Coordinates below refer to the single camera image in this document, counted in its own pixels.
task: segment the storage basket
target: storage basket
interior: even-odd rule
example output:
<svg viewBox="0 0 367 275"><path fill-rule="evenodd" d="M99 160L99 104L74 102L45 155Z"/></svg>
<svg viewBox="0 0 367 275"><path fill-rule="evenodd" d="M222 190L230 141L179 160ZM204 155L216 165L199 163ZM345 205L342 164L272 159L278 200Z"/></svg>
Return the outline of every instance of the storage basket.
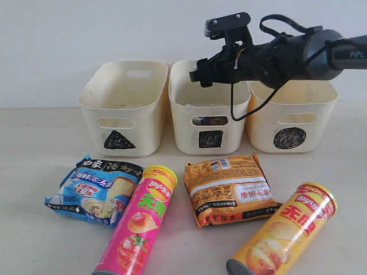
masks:
<svg viewBox="0 0 367 275"><path fill-rule="evenodd" d="M189 155L222 155L235 152L242 140L245 120L231 118L231 86L214 83L202 88L191 82L189 72L196 62L183 60L171 68L169 99L173 116L175 142ZM246 113L250 92L245 82L235 85L233 112Z"/></svg>
<svg viewBox="0 0 367 275"><path fill-rule="evenodd" d="M258 81L248 83L248 110L273 92ZM338 93L329 81L292 80L261 110L247 117L246 129L254 147L269 153L313 150L325 129Z"/></svg>
<svg viewBox="0 0 367 275"><path fill-rule="evenodd" d="M169 108L168 67L155 61L103 65L79 104L96 150L106 156L147 156L160 143Z"/></svg>

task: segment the tabletop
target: tabletop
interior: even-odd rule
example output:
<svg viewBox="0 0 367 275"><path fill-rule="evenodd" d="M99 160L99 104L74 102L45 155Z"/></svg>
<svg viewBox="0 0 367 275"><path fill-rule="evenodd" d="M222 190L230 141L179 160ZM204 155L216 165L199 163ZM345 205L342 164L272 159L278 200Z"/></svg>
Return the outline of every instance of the tabletop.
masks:
<svg viewBox="0 0 367 275"><path fill-rule="evenodd" d="M251 146L227 156L256 152L277 202L303 182L319 182L338 201L338 212L289 271L290 275L363 274L367 258L367 101L337 101L317 148L303 154L266 154ZM44 197L87 154L92 158L159 163L178 176L148 275L227 274L225 263L266 218L197 230L183 177L192 163L219 156L191 156L175 145L168 119L161 146L142 158L99 155L78 108L0 110L0 274L91 274L114 230L56 214Z"/></svg>

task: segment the yellow chip can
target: yellow chip can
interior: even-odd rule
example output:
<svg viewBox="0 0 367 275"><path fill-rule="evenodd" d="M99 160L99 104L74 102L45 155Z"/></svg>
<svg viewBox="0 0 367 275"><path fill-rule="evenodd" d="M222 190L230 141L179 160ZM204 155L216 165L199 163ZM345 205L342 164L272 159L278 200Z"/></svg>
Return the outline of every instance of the yellow chip can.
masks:
<svg viewBox="0 0 367 275"><path fill-rule="evenodd" d="M337 211L322 185L306 182L227 261L229 275L284 275Z"/></svg>

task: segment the black triangle symbol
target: black triangle symbol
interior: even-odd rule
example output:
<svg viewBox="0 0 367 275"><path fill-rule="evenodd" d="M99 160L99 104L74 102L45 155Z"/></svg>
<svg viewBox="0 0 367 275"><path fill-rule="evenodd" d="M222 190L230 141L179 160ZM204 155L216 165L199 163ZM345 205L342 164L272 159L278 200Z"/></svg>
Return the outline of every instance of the black triangle symbol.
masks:
<svg viewBox="0 0 367 275"><path fill-rule="evenodd" d="M136 148L126 137L118 131L113 130L104 142L106 149L133 149Z"/></svg>

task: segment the black square symbol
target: black square symbol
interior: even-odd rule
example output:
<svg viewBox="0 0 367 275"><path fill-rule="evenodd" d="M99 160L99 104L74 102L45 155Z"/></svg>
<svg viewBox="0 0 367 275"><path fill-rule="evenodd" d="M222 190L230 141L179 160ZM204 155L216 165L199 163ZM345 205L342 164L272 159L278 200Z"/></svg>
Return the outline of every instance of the black square symbol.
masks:
<svg viewBox="0 0 367 275"><path fill-rule="evenodd" d="M220 148L223 131L199 132L199 148Z"/></svg>

